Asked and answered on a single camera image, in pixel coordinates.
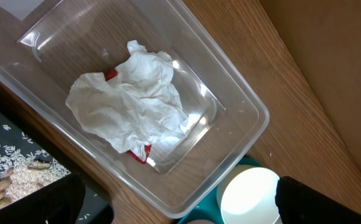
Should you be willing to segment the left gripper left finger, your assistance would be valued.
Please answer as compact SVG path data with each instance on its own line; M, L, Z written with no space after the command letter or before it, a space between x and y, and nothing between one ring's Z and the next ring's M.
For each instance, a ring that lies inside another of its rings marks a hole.
M0 224L73 224L84 196L84 180L79 174L70 174L0 209Z

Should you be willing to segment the white napkin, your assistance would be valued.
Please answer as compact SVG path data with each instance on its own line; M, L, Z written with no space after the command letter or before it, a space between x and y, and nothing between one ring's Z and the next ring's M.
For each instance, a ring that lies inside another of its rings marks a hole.
M181 132L187 120L180 94L171 83L172 57L163 52L148 52L138 41L127 43L129 58L115 70L113 86L134 109L131 119L152 144Z
M80 75L65 104L84 131L103 138L120 154L152 145L131 119L134 109L101 72Z

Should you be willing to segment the white bowl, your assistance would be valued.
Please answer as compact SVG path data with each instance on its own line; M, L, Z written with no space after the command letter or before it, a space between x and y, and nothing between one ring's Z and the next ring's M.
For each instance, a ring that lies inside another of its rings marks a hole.
M264 167L237 165L217 188L217 203L225 224L275 224L279 176Z

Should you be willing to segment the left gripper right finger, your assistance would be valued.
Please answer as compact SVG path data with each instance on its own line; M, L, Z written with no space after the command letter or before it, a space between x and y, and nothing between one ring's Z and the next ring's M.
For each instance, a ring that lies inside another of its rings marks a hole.
M284 224L361 224L361 214L290 176L278 180L275 204Z

